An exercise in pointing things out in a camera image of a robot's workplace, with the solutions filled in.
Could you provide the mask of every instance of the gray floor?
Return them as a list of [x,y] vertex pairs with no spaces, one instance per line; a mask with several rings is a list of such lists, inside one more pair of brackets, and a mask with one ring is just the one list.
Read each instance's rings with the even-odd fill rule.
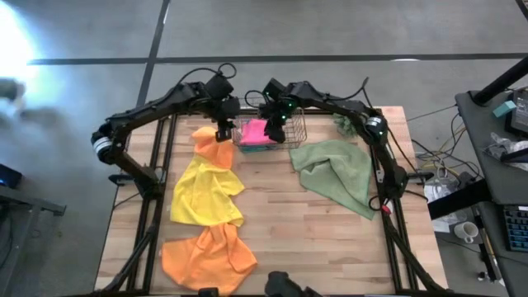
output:
[[[162,0],[10,0],[9,5],[27,33],[33,59],[147,58]],[[513,0],[173,0],[158,57],[516,52],[528,52],[528,22]],[[404,106],[411,118],[453,105],[457,92],[485,86],[515,62],[239,63],[233,85],[242,95],[261,89],[271,77],[309,80],[345,95],[369,76],[371,100]],[[148,100],[164,94],[184,72],[207,65],[156,65]],[[0,163],[25,175],[23,191],[68,205],[63,218],[41,219],[14,295],[92,290],[116,193],[106,178],[116,168],[97,161],[89,139],[105,117],[136,104],[144,70],[144,64],[31,66],[23,71],[26,113],[13,118],[8,106],[0,106],[5,139]],[[411,136],[438,148],[450,137],[455,113],[410,122]],[[466,137],[455,155],[476,162]],[[499,284],[476,280],[483,270],[476,253],[442,241],[439,246],[451,289],[507,295]]]

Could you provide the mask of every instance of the wire basket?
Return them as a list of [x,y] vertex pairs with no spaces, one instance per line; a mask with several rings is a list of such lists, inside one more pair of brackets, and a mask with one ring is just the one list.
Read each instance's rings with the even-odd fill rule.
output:
[[[241,98],[240,106],[242,109],[256,108],[259,104],[265,103],[263,97],[248,97],[247,102]],[[234,120],[235,128],[232,130],[233,143],[239,147],[243,153],[261,152],[275,149],[297,149],[302,142],[306,140],[306,123],[304,122],[304,112],[302,108],[297,108],[291,117],[286,120],[282,129],[285,133],[285,142],[282,144],[259,144],[246,145],[241,144],[243,127],[252,119],[260,119],[258,114],[239,115]]]

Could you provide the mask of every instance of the keyboard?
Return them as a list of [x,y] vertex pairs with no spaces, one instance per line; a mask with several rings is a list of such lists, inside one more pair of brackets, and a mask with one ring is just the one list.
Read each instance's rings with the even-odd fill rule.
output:
[[528,252],[528,207],[506,206],[503,212],[509,250]]

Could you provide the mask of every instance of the yellow cloth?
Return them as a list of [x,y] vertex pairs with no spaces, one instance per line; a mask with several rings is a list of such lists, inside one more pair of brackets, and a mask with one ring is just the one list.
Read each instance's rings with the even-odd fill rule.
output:
[[243,189],[230,170],[195,156],[174,188],[171,221],[202,226],[231,223],[240,227],[243,217],[230,196]]
[[199,128],[192,134],[196,141],[195,153],[207,159],[213,165],[231,169],[233,165],[233,141],[216,142],[216,129],[213,127]]
[[230,295],[256,265],[257,259],[231,224],[208,227],[198,238],[162,245],[163,271],[192,290],[217,287],[220,295]]

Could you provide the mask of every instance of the white mug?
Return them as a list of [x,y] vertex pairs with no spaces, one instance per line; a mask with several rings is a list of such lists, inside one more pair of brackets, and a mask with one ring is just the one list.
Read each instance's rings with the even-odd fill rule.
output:
[[455,235],[466,243],[473,243],[474,238],[479,235],[479,228],[471,222],[460,223],[455,226]]

